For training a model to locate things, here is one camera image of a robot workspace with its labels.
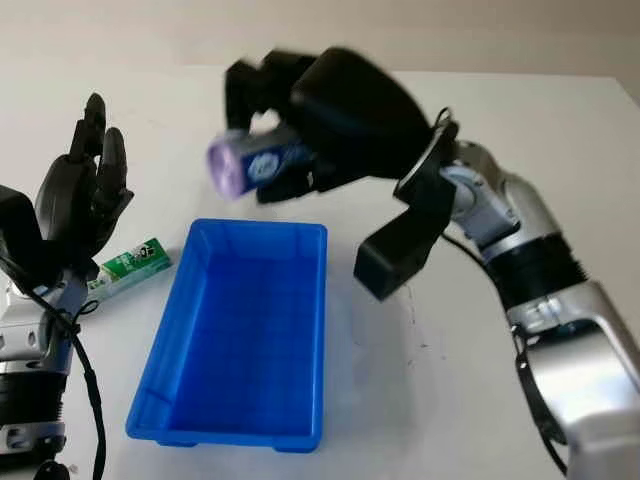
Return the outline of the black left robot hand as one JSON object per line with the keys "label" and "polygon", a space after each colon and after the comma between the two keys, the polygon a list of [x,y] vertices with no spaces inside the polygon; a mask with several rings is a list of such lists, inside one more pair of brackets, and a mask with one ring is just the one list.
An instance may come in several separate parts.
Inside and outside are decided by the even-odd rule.
{"label": "black left robot hand", "polygon": [[76,123],[69,152],[51,164],[38,191],[36,218],[63,269],[79,278],[97,278],[93,257],[110,239],[134,197],[126,184],[124,137],[106,126],[103,98],[89,96]]}

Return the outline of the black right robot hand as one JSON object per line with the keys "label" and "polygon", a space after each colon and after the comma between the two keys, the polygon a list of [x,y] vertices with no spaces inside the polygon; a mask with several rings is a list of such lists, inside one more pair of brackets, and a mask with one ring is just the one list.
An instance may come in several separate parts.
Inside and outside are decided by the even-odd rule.
{"label": "black right robot hand", "polygon": [[357,52],[330,47],[314,56],[273,50],[258,66],[236,61],[225,73],[228,127],[278,114],[312,154],[257,190],[260,204],[324,193],[364,177],[400,179],[433,136],[419,105]]}

